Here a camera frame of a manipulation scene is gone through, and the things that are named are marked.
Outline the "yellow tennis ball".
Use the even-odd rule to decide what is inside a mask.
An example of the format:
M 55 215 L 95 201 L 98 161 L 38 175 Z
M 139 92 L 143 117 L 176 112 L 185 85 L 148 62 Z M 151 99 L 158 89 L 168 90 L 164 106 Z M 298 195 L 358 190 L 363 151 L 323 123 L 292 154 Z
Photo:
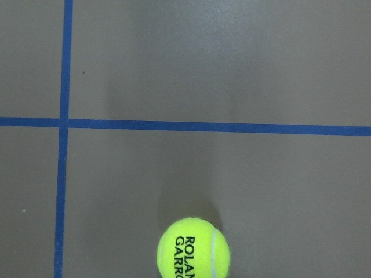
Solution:
M 224 235 L 201 218 L 183 218 L 163 233 L 157 248 L 162 277 L 227 277 L 230 248 Z

